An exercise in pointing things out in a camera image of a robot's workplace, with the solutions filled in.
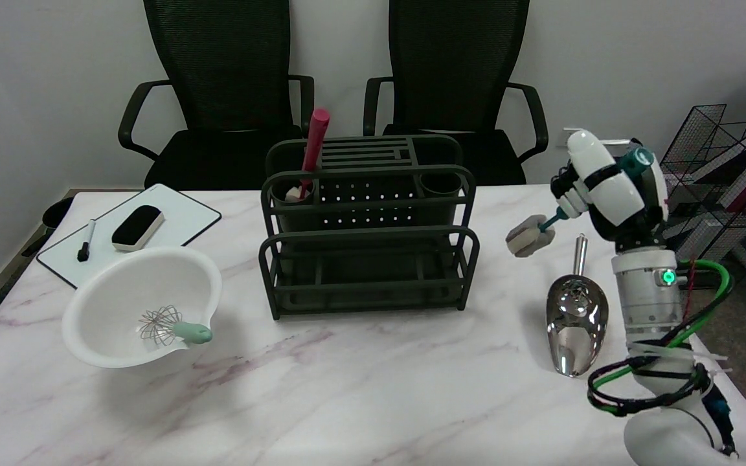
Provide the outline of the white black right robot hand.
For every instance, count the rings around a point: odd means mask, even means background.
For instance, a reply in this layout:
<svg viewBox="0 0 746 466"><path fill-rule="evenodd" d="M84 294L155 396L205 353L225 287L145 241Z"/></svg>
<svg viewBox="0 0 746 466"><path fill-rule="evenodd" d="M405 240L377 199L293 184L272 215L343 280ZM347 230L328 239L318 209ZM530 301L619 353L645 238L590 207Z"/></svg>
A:
<svg viewBox="0 0 746 466"><path fill-rule="evenodd" d="M552 177L556 214L539 226L589 215L595 231L619 254L655 247L663 250L668 190L654 152L636 139L615 157L604 141L580 129L567 139L569 162Z"/></svg>

